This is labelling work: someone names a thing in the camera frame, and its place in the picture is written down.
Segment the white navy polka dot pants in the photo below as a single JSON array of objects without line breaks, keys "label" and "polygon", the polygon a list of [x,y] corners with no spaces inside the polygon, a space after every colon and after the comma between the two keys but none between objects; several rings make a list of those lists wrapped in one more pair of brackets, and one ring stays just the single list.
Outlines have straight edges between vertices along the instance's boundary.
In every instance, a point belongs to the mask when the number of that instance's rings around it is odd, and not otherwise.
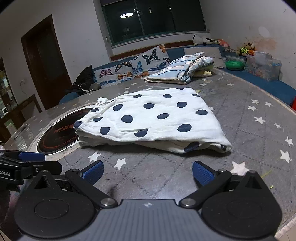
[{"label": "white navy polka dot pants", "polygon": [[81,146],[137,144],[178,154],[232,148],[214,113],[191,88],[100,97],[74,129]]}]

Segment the folded blue striped clothes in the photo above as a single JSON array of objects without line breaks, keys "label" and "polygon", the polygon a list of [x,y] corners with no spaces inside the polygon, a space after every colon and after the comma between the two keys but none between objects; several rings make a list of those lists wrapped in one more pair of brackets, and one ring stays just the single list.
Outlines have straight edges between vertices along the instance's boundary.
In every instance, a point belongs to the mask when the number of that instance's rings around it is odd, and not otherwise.
[{"label": "folded blue striped clothes", "polygon": [[213,67],[214,59],[204,56],[205,52],[196,53],[194,55],[184,55],[171,63],[164,69],[146,76],[145,82],[152,83],[174,83],[186,85],[188,84],[196,71],[207,70]]}]

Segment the round induction cooker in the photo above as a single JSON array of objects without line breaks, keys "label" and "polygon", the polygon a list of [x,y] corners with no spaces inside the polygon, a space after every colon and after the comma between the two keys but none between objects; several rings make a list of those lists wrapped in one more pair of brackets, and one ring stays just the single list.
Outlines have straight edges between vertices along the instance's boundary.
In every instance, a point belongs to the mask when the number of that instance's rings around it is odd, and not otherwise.
[{"label": "round induction cooker", "polygon": [[28,147],[28,152],[51,155],[77,144],[78,136],[74,130],[74,123],[89,113],[93,107],[93,104],[81,106],[50,121],[34,138]]}]

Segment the wooden side table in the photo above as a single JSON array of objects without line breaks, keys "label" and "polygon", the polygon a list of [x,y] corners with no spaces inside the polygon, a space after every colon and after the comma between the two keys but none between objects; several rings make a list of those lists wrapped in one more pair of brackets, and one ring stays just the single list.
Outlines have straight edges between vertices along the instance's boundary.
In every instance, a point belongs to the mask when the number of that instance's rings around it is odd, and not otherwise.
[{"label": "wooden side table", "polygon": [[9,130],[7,129],[4,123],[6,123],[9,120],[12,120],[16,129],[19,129],[22,126],[22,124],[24,124],[26,121],[22,113],[22,110],[31,103],[34,103],[39,113],[42,112],[39,102],[37,101],[35,94],[33,94],[1,118],[1,142],[6,143],[12,136],[12,134],[10,134]]}]

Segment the wooden display cabinet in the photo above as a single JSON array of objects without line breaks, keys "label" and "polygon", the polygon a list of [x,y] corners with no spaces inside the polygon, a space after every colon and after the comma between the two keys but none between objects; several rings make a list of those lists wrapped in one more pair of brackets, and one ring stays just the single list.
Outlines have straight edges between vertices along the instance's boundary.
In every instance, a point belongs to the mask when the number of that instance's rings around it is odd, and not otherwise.
[{"label": "wooden display cabinet", "polygon": [[12,111],[18,104],[11,90],[6,71],[4,68],[4,62],[0,60],[0,115],[3,118],[7,113]]}]

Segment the black bag on sofa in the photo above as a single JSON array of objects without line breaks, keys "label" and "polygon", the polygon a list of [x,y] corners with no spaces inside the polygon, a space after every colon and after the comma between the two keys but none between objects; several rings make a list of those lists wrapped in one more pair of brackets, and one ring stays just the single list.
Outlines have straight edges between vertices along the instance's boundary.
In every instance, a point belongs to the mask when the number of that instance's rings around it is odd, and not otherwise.
[{"label": "black bag on sofa", "polygon": [[86,67],[76,78],[71,91],[83,95],[101,89],[101,85],[95,81],[92,65]]}]

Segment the blue sofa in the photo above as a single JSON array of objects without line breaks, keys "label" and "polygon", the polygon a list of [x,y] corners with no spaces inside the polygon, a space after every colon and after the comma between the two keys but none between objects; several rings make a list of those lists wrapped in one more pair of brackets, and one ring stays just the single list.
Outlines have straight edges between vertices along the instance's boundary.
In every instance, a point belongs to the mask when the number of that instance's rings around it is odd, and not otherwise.
[{"label": "blue sofa", "polygon": [[[168,53],[168,56],[171,61],[182,57],[185,54],[185,49],[193,48],[193,50],[201,50],[202,47],[205,47],[206,49],[208,48],[213,48],[217,47],[219,48],[219,53],[221,54],[222,61],[225,60],[224,63],[229,62],[229,61],[238,61],[244,64],[244,70],[243,69],[238,69],[238,67],[223,67],[222,70],[229,72],[235,76],[238,76],[244,80],[247,80],[248,82],[255,84],[256,86],[260,87],[261,89],[269,92],[270,94],[274,95],[281,101],[285,102],[289,106],[292,106],[294,101],[295,101],[295,89],[292,88],[291,86],[281,82],[281,81],[267,81],[265,79],[260,78],[259,76],[252,75],[248,68],[247,68],[247,60],[245,59],[246,57],[239,57],[239,56],[234,56],[235,54],[233,52],[225,52],[222,47],[218,47],[218,45],[213,45],[213,46],[182,46],[178,48],[170,48],[166,49],[166,52]],[[121,63],[124,62],[130,62],[133,59],[137,59],[138,56],[129,56],[124,59],[118,59],[115,61],[112,61],[111,63],[95,67],[93,68],[93,72],[98,69],[103,69],[103,68],[111,68],[117,65],[120,65]],[[59,104],[66,103],[70,100],[73,100],[86,92],[82,92],[82,90],[71,90],[69,93],[67,93],[59,102]]]}]

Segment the dark wooden door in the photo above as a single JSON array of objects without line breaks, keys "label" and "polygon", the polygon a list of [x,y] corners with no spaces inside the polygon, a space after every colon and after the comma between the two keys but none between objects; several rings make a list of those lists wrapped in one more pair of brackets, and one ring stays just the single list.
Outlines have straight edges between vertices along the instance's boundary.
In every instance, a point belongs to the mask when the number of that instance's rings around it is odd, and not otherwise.
[{"label": "dark wooden door", "polygon": [[25,59],[45,109],[59,104],[70,89],[70,80],[51,15],[21,37]]}]

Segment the green bowl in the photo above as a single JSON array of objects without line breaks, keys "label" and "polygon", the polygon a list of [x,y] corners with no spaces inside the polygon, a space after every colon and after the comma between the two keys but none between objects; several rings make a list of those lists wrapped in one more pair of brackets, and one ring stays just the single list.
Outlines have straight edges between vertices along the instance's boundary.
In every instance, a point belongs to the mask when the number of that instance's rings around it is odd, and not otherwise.
[{"label": "green bowl", "polygon": [[244,63],[240,61],[230,60],[225,63],[225,66],[230,71],[243,71]]}]

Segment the butterfly print pillow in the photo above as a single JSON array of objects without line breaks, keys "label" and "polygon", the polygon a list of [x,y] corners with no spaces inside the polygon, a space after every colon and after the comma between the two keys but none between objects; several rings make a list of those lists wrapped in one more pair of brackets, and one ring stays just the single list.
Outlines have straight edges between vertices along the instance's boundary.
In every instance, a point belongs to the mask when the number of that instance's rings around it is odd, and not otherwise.
[{"label": "butterfly print pillow", "polygon": [[165,45],[161,44],[137,56],[94,68],[94,80],[105,88],[135,78],[144,78],[164,69],[170,62]]}]

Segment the clear plastic storage box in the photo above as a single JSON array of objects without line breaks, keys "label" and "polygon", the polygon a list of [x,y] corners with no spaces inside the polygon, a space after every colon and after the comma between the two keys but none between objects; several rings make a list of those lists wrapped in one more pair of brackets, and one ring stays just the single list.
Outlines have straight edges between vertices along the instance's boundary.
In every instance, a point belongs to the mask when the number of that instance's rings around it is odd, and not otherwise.
[{"label": "clear plastic storage box", "polygon": [[270,54],[254,51],[254,54],[247,55],[245,60],[250,74],[267,81],[279,80],[282,66],[281,61],[272,58]]}]

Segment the grey cushion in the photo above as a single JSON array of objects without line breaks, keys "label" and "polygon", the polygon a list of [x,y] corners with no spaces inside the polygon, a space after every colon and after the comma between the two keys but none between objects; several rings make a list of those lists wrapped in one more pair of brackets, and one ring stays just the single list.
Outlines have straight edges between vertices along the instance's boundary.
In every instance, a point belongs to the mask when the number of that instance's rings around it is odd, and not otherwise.
[{"label": "grey cushion", "polygon": [[225,68],[225,61],[223,60],[220,49],[218,47],[191,47],[184,49],[184,53],[186,55],[194,55],[201,52],[204,52],[202,56],[210,57],[214,60],[213,66],[215,68]]}]

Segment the plush toys pile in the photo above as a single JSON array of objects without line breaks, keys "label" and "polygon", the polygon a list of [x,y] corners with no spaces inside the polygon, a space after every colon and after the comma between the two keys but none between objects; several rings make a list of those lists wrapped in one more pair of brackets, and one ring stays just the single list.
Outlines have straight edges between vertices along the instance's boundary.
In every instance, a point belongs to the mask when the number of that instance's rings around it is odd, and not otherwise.
[{"label": "plush toys pile", "polygon": [[224,51],[230,52],[235,51],[237,56],[247,56],[247,55],[254,55],[255,52],[255,44],[252,42],[248,42],[247,44],[243,45],[242,47],[239,47],[237,50],[234,50],[230,48],[230,45],[224,41],[223,39],[211,39],[207,37],[199,37],[198,35],[194,35],[192,38],[194,45],[210,45],[215,44],[221,46]]}]

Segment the dark window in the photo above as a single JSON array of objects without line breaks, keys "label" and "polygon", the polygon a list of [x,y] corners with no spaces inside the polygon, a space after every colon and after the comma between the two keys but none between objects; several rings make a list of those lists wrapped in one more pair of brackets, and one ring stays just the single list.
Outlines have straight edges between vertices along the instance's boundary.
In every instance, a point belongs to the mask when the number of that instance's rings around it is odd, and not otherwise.
[{"label": "dark window", "polygon": [[100,1],[113,44],[145,37],[206,31],[199,1]]}]

